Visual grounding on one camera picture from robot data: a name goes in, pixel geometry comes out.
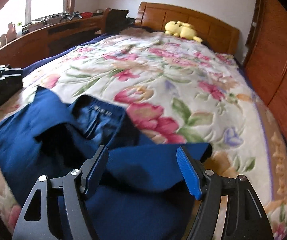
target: stuffed animal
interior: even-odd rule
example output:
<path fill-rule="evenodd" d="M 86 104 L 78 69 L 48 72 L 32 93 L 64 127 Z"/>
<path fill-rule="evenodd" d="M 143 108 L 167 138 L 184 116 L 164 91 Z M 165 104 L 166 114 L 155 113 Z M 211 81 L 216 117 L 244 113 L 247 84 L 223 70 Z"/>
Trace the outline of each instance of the stuffed animal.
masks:
<path fill-rule="evenodd" d="M 183 22 L 171 21 L 165 25 L 165 33 L 187 40 L 195 40 L 202 42 L 202 39 L 197 37 L 193 25 Z"/>

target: wooden headboard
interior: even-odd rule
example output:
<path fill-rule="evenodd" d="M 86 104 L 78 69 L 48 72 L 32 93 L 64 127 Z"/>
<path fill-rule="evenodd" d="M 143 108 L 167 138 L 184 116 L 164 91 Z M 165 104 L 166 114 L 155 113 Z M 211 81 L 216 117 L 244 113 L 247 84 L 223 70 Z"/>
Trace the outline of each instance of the wooden headboard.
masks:
<path fill-rule="evenodd" d="M 215 52 L 235 54 L 239 40 L 239 30 L 207 14 L 191 9 L 161 4 L 141 2 L 136 25 L 147 26 L 155 31 L 165 31 L 170 21 L 190 23 L 197 35 L 207 41 Z"/>

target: quilted blanket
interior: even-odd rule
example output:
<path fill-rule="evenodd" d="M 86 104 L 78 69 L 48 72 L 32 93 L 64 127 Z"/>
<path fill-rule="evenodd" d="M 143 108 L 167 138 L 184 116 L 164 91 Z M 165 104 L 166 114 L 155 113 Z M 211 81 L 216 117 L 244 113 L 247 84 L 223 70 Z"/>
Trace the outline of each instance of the quilted blanket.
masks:
<path fill-rule="evenodd" d="M 66 103 L 85 93 L 125 107 L 156 143 L 210 142 L 214 151 L 206 168 L 232 178 L 245 174 L 275 239 L 282 239 L 287 231 L 286 147 L 271 112 L 237 68 L 231 55 L 195 41 L 130 28 L 33 71 L 24 78 L 23 90 L 0 108 L 0 121 L 32 102 L 41 85 Z M 226 205 L 223 197 L 215 239 L 221 238 Z M 11 232 L 20 210 L 0 171 L 0 216 Z"/>

